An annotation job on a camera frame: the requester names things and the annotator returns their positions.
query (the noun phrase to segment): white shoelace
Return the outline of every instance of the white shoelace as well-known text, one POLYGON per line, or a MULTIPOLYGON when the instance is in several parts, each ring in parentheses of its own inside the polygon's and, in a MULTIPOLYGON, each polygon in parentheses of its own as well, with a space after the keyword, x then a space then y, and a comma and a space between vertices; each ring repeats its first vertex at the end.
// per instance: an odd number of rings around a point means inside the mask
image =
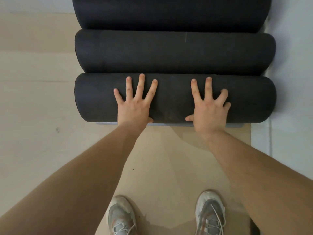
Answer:
POLYGON ((224 235, 224 230, 223 230, 223 227, 226 225, 226 219, 225 219, 225 208, 223 209, 223 218, 224 218, 224 224, 222 225, 222 223, 221 223, 221 219, 219 218, 219 216, 218 216, 218 214, 217 214, 217 212, 216 212, 216 210, 215 210, 215 208, 213 207, 213 205, 211 205, 212 206, 212 208, 213 208, 213 210, 214 210, 214 212, 215 212, 215 214, 216 214, 216 216, 217 216, 217 220, 216 219, 211 219, 211 220, 209 220, 208 222, 207 222, 207 229, 208 229, 208 231, 209 231, 209 229, 210 228, 217 228, 218 230, 219 230, 219 235, 224 235), (212 224, 209 224, 209 222, 210 221, 217 221, 217 225, 212 225, 212 224))
MULTIPOLYGON (((123 225, 123 227, 120 228, 118 231, 114 232, 114 235, 118 235, 118 233, 124 232, 124 231, 127 232, 127 228, 125 227, 125 225, 124 225, 123 223, 118 223, 118 224, 116 224, 116 225, 113 227, 113 231, 114 231, 115 228, 116 228, 117 226, 119 226, 119 225, 123 225)), ((129 235, 130 232, 131 232, 131 230, 132 230, 135 226, 136 226, 136 224, 134 224, 134 225, 131 227, 131 229, 128 230, 128 232, 127 232, 126 235, 129 235)))

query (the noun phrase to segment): black roll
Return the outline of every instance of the black roll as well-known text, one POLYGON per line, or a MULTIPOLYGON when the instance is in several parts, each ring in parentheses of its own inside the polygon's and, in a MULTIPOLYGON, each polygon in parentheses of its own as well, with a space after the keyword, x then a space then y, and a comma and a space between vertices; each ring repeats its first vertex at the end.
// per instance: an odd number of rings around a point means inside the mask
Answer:
MULTIPOLYGON (((117 88, 126 98, 126 77, 132 77, 132 86, 137 88, 138 73, 81 74, 75 82, 75 99, 78 111, 88 122, 117 122, 117 103, 113 89, 117 88)), ((150 107, 150 117, 155 123, 184 123, 185 117, 193 114, 194 100, 190 82, 197 79, 199 91, 204 98, 205 79, 208 75, 146 74, 144 97, 152 80, 157 79, 158 89, 150 107)), ((228 123, 260 123, 266 120, 275 107, 276 89, 266 77, 211 75, 213 98, 228 89, 228 123)))
POLYGON ((269 34, 80 30, 87 73, 261 75, 276 51, 269 34))
POLYGON ((82 29, 251 32, 271 0, 73 0, 82 29))

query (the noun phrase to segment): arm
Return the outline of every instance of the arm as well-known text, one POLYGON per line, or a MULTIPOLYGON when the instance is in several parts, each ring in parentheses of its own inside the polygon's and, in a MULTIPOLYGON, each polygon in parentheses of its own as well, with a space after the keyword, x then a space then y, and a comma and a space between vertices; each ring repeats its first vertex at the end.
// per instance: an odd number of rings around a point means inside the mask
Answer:
POLYGON ((212 97, 212 79, 205 84, 205 99, 191 82, 195 101, 193 121, 247 212, 266 235, 313 233, 313 181, 225 132, 231 106, 228 92, 212 97))
POLYGON ((142 99, 145 76, 133 98, 117 89, 118 127, 53 173, 0 218, 0 234, 94 234, 113 197, 124 164, 148 122, 157 81, 142 99))

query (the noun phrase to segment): sneaker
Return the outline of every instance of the sneaker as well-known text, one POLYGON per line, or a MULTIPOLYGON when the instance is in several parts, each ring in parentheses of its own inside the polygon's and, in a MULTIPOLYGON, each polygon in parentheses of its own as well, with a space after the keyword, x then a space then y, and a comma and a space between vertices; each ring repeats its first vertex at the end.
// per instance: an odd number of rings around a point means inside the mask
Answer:
POLYGON ((106 219, 111 235, 137 234, 134 210, 122 196, 116 196, 111 200, 106 212, 106 219))
POLYGON ((205 191, 200 195, 196 206, 196 221, 196 235, 224 235, 225 207, 217 193, 205 191))

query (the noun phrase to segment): hand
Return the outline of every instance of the hand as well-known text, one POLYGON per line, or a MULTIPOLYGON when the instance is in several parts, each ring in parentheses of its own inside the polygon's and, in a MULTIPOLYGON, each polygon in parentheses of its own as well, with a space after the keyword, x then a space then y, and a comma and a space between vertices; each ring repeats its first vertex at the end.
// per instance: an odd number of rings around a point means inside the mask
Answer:
POLYGON ((208 139, 216 131, 225 130, 227 113, 231 106, 229 102, 225 103, 228 91, 223 89, 220 96, 214 100, 211 77, 205 81, 204 100, 201 99, 195 79, 191 81, 191 91, 195 101, 195 110, 193 115, 186 117, 186 121, 193 121, 196 132, 205 139, 208 139))
POLYGON ((117 124, 130 123, 139 133, 141 133, 148 123, 152 123, 153 119, 149 117, 151 101, 157 89, 157 80, 154 79, 150 90, 145 99, 142 98, 145 75, 139 75, 139 82, 136 95, 133 97, 133 88, 131 86, 131 77, 126 78, 126 101, 123 101, 119 91, 114 89, 114 95, 117 101, 117 124))

